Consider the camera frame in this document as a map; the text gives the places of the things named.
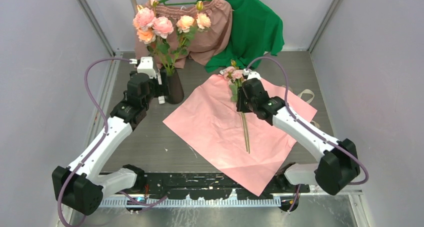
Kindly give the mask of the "black conical vase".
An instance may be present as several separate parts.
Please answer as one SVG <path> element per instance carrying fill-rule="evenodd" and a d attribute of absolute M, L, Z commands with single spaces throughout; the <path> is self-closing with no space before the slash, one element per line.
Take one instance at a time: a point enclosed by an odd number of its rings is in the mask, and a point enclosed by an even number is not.
<path fill-rule="evenodd" d="M 166 74 L 165 82 L 167 86 L 167 95 L 165 96 L 165 101 L 172 105 L 181 103 L 185 94 L 178 71 L 174 69 L 171 75 Z"/>

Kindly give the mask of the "peach rose stem with bud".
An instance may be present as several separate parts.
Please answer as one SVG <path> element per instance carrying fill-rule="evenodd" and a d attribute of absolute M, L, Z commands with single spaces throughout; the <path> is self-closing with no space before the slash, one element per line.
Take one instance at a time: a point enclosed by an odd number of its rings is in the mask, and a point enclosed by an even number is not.
<path fill-rule="evenodd" d="M 153 44 L 159 37 L 167 38 L 173 31 L 172 24 L 162 16 L 156 17 L 155 11 L 141 7 L 132 20 L 135 29 L 135 56 L 139 60 L 149 54 L 148 45 Z"/>

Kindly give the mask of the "pink paper bouquet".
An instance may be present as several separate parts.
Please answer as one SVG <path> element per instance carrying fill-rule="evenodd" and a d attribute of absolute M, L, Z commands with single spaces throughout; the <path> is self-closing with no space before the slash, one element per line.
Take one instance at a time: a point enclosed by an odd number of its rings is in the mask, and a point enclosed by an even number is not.
<path fill-rule="evenodd" d="M 259 196 L 296 140 L 253 113 L 247 113 L 245 119 L 249 148 L 245 144 L 243 117 L 231 101 L 228 82 L 214 74 L 164 124 L 219 171 Z"/>

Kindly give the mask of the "cream printed ribbon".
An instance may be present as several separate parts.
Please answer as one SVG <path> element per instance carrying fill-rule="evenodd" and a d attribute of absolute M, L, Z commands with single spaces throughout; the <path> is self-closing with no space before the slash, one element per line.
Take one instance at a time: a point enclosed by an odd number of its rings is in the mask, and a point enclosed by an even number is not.
<path fill-rule="evenodd" d="M 288 89 L 288 91 L 289 91 L 289 92 L 292 92 L 292 93 L 293 93 L 293 89 L 292 89 L 291 87 L 288 87 L 288 86 L 286 86 L 286 85 L 282 85 L 282 87 L 283 87 L 283 88 Z M 314 100 L 315 96 L 316 96 L 316 95 L 315 95 L 315 93 L 314 93 L 311 89 L 308 89 L 308 88 L 304 89 L 304 90 L 303 90 L 303 91 L 301 91 L 299 94 L 297 94 L 297 96 L 298 96 L 299 98 L 302 98 L 302 96 L 303 96 L 303 95 L 308 95 L 308 96 L 310 96 L 310 98 L 309 98 L 309 99 L 305 100 L 305 102 L 306 102 L 307 104 L 311 104 L 311 103 L 312 103 L 312 101 Z M 318 122 L 314 121 L 313 119 L 310 121 L 310 123 L 311 123 L 314 127 L 318 128 L 318 129 L 320 129 L 320 128 L 321 128 L 320 124 L 319 124 Z"/>

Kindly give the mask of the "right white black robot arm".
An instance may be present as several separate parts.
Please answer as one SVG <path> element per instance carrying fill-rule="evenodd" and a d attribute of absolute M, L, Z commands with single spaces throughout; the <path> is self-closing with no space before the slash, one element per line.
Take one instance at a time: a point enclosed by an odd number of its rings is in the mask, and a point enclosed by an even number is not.
<path fill-rule="evenodd" d="M 288 97 L 270 97 L 257 78 L 246 80 L 237 89 L 237 110 L 254 113 L 294 138 L 316 159 L 317 164 L 292 164 L 278 179 L 283 192 L 297 185 L 316 185 L 335 196 L 361 173 L 355 144 L 321 131 L 302 118 L 289 106 Z"/>

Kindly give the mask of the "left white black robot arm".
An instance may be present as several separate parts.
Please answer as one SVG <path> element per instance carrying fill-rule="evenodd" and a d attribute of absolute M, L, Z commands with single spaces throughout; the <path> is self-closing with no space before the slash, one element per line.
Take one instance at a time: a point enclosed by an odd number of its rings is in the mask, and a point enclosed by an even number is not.
<path fill-rule="evenodd" d="M 152 99 L 162 99 L 166 73 L 132 71 L 123 99 L 112 109 L 107 124 L 84 152 L 67 167 L 52 172 L 55 198 L 85 216 L 93 214 L 103 199 L 120 191 L 141 193 L 147 178 L 144 170 L 126 164 L 118 171 L 100 172 L 117 147 L 146 117 Z"/>

